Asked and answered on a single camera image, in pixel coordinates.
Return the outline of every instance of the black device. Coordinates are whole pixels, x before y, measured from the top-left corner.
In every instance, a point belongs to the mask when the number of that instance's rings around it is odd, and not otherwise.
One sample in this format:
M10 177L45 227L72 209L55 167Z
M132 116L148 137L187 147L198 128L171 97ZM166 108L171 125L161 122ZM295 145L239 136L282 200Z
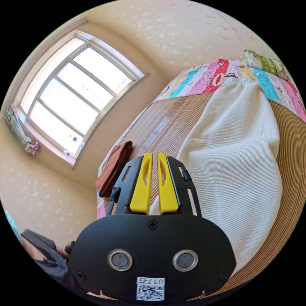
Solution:
M157 154L161 214L149 215L152 159L147 153L126 164L107 215L80 233L69 268L89 292L102 290L134 304L159 305L216 292L236 267L230 241L202 217L187 169L165 154Z

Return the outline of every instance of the window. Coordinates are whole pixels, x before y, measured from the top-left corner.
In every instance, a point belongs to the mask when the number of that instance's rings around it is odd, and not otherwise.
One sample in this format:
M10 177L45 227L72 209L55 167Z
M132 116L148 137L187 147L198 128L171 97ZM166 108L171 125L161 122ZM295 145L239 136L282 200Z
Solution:
M74 37L41 67L20 106L43 137L75 155L100 114L137 80L103 48Z

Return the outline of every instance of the white cloth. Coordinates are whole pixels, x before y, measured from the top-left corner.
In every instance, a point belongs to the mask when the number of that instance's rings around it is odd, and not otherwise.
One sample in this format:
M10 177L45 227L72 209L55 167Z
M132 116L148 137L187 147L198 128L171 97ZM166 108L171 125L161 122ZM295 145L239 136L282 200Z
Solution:
M276 219L282 194L278 149L277 122L260 85L230 78L178 153L195 184L202 217L231 242L237 262L232 275L257 253ZM159 214L158 198L150 214Z

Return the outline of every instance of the person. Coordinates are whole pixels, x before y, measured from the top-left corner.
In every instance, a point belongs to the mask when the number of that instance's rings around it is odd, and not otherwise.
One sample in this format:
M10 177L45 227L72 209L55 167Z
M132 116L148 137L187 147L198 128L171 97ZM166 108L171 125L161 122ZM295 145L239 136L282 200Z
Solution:
M15 236L43 271L67 289L81 295L87 293L69 270L67 264L69 254L63 248L56 246L53 240L32 230L26 229L20 233L15 221L5 208L4 212Z

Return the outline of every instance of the patchwork quilt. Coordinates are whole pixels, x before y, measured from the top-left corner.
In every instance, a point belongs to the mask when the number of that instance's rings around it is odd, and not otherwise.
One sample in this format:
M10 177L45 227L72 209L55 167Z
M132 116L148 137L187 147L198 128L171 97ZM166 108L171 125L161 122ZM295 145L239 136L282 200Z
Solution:
M215 92L229 77L247 77L258 82L267 99L282 104L306 122L305 107L295 85L271 73L246 67L244 60L219 59L185 69L162 90L155 101Z

